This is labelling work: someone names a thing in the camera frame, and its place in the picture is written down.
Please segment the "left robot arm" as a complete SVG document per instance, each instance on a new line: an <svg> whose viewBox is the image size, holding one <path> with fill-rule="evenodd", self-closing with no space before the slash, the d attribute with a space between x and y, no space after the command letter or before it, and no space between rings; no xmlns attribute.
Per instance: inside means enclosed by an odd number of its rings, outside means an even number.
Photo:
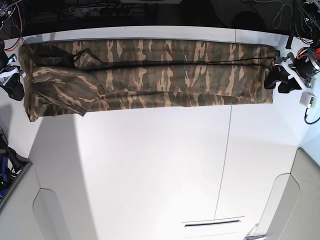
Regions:
<svg viewBox="0 0 320 240"><path fill-rule="evenodd" d="M266 90L278 86L278 92L288 94L293 90L311 89L313 78L320 73L320 2L318 0L295 0L293 5L300 12L301 27L310 31L309 39L302 36L292 17L292 26L285 48L291 48L293 38L301 40L306 46L296 54L277 57L264 81Z"/></svg>

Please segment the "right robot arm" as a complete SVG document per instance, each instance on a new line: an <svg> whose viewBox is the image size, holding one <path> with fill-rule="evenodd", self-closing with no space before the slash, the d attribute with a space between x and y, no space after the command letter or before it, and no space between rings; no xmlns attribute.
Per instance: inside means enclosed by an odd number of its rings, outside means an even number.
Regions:
<svg viewBox="0 0 320 240"><path fill-rule="evenodd" d="M4 27L5 21L12 18L15 12L17 12L18 15L18 24L12 25L18 31L16 42L10 47L5 47L4 40L0 40L0 88L7 93L10 99L15 101L22 101L25 96L21 78L26 77L26 74L21 67L13 64L18 61L17 55L7 55L7 53L14 51L23 40L23 20L19 3L19 0L2 0L0 2L1 29Z"/></svg>

